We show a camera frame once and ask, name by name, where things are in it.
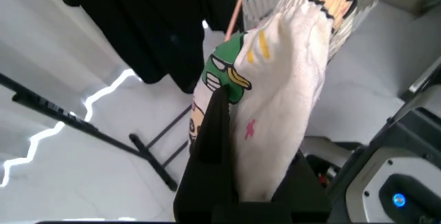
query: white tile floor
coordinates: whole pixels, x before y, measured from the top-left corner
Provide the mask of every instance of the white tile floor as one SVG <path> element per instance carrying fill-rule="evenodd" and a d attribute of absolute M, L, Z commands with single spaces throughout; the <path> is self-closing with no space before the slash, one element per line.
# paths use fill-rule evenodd
<path fill-rule="evenodd" d="M 393 40 L 394 32 L 400 29 L 397 22 L 404 25 L 410 21 L 409 15 L 390 6 L 380 4 L 374 10 L 329 66 L 308 134 L 368 143 L 387 117 L 398 110 L 402 102 L 395 97 L 394 75 L 379 71 L 383 63 L 390 62 L 387 59 L 393 48 L 388 48 L 386 42 Z M 222 34 L 207 31 L 205 56 L 222 40 Z M 2 91 L 9 100 L 8 91 Z M 192 97 L 183 94 L 169 77 L 154 85 L 130 77 L 94 103 L 91 123 L 132 145 L 127 137 L 130 132 L 145 141 L 153 139 L 191 101 Z M 35 115 L 21 106 L 15 108 L 22 116 Z M 159 161 L 164 161 L 186 139 L 187 119 L 176 124 L 152 148 Z M 30 125 L 39 132 L 54 123 L 43 118 Z M 167 167 L 177 181 L 187 156 L 186 151 L 182 152 Z M 10 180 L 3 186 L 2 223 L 64 218 L 172 218 L 174 194 L 147 161 L 67 126 L 42 139 L 30 163 L 12 167 Z"/>

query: green cartoon print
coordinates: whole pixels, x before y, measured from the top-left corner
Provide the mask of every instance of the green cartoon print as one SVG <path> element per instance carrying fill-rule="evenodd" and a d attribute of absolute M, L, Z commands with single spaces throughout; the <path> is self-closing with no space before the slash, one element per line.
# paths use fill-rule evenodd
<path fill-rule="evenodd" d="M 238 103 L 251 83 L 234 69 L 234 61 L 242 48 L 244 34 L 237 34 L 220 44 L 209 56 L 202 72 L 202 82 L 214 91 L 222 85 L 229 86 L 229 102 Z"/>

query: hanging garment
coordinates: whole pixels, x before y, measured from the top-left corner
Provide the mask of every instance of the hanging garment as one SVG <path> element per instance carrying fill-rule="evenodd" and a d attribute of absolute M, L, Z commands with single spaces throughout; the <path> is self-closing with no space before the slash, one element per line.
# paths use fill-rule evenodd
<path fill-rule="evenodd" d="M 325 82 L 331 48 L 349 36 L 356 4 L 280 0 L 272 16 L 209 57 L 194 91 L 189 139 L 201 129 L 212 92 L 228 85 L 241 201 L 269 201 L 285 176 Z"/>
<path fill-rule="evenodd" d="M 144 82 L 168 73 L 186 93 L 203 70 L 202 20 L 225 32 L 234 7 L 232 0 L 63 1 L 81 6 Z"/>

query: blue indicator light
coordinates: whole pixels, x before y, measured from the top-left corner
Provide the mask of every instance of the blue indicator light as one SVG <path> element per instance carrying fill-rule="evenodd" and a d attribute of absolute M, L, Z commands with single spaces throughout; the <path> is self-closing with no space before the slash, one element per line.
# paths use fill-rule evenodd
<path fill-rule="evenodd" d="M 393 204 L 397 207 L 402 207 L 406 204 L 406 198 L 402 194 L 393 195 Z"/>

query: marble floor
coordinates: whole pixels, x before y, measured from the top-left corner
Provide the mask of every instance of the marble floor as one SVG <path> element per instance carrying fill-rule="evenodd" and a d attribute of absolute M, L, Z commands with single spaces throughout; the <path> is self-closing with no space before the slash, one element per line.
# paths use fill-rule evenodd
<path fill-rule="evenodd" d="M 392 52 L 383 43 L 411 21 L 408 14 L 382 3 L 368 16 L 330 64 L 307 134 L 369 143 L 403 104 L 396 97 L 394 74 L 383 73 Z M 206 30 L 205 55 L 222 40 L 222 34 Z M 192 102 L 169 76 L 154 85 L 128 76 L 112 89 L 91 104 L 90 122 L 131 146 L 129 133 L 150 141 Z M 0 223 L 172 219 L 174 193 L 147 161 L 12 103 L 12 95 L 0 88 L 0 103 L 7 106 L 0 116 L 0 162 L 7 161 L 0 173 Z M 11 116 L 16 116 L 13 124 Z M 188 116 L 152 147 L 160 162 L 186 139 L 187 126 Z M 4 149 L 11 140 L 23 145 Z M 187 159 L 185 150 L 168 165 L 175 180 L 180 180 Z"/>

